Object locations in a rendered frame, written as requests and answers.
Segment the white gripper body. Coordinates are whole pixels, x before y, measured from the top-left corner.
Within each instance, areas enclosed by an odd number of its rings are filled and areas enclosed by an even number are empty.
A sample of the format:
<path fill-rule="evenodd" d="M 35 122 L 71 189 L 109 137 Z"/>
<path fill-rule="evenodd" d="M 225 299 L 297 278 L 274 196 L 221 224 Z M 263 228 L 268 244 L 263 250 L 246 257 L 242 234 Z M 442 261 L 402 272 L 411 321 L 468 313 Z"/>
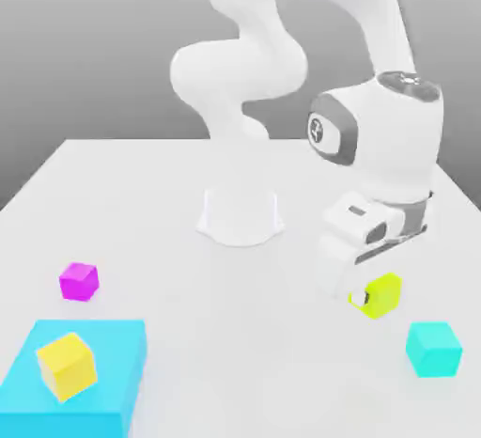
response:
<path fill-rule="evenodd" d="M 400 238 L 386 240 L 373 246 L 361 248 L 333 234 L 326 234 L 318 241 L 318 283 L 323 291 L 334 298 L 347 296 L 350 292 L 360 292 L 370 281 L 375 279 L 376 271 L 384 268 L 380 265 L 380 256 L 390 253 L 392 249 L 404 242 L 427 232 L 427 226 Z"/>

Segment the small cyan cube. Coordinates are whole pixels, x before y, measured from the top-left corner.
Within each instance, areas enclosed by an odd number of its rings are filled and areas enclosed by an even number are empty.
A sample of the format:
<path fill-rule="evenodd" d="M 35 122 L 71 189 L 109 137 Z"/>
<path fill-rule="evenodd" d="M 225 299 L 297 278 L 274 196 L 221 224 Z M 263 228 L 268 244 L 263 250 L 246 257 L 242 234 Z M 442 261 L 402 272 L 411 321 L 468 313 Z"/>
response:
<path fill-rule="evenodd" d="M 420 378 L 451 378 L 458 372 L 463 348 L 445 321 L 418 321 L 410 326 L 406 354 Z"/>

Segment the large blue box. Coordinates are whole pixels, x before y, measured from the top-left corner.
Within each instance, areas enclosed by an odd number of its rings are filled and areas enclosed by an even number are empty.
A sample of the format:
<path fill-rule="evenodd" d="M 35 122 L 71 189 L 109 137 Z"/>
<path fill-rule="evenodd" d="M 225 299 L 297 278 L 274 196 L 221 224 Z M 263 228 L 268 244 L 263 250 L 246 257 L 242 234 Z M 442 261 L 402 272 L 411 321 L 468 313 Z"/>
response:
<path fill-rule="evenodd" d="M 37 350 L 69 332 L 93 351 L 98 382 L 64 403 Z M 38 320 L 0 384 L 0 438 L 128 438 L 147 357 L 141 320 Z"/>

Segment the small yellow cube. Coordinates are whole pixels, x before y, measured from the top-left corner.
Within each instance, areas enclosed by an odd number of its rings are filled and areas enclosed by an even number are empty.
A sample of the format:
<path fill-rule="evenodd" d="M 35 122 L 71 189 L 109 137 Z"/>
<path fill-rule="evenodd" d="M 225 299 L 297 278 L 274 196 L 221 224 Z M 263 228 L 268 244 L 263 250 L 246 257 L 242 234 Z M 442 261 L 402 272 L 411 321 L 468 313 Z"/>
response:
<path fill-rule="evenodd" d="M 76 333 L 48 343 L 36 355 L 41 378 L 60 403 L 98 381 L 94 354 Z"/>

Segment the small magenta cube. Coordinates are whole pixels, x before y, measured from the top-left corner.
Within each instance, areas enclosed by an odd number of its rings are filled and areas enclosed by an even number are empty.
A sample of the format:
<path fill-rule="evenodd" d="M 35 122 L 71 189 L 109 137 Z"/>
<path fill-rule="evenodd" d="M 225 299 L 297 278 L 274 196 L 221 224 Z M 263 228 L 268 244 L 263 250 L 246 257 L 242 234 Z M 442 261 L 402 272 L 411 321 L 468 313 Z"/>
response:
<path fill-rule="evenodd" d="M 62 297 L 87 302 L 99 288 L 98 269 L 95 265 L 72 262 L 59 276 Z"/>

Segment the small lime cube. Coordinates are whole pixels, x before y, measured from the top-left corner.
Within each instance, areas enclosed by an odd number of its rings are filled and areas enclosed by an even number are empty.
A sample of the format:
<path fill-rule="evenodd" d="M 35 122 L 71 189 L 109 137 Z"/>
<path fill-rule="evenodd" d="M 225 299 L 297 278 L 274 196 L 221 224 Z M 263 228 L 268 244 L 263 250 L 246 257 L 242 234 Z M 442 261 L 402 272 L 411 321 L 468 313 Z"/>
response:
<path fill-rule="evenodd" d="M 355 306 L 368 318 L 375 320 L 394 310 L 399 303 L 402 288 L 402 278 L 388 273 L 371 281 L 365 290 L 369 293 L 369 302 L 365 306 Z M 348 298 L 351 304 L 351 293 Z"/>

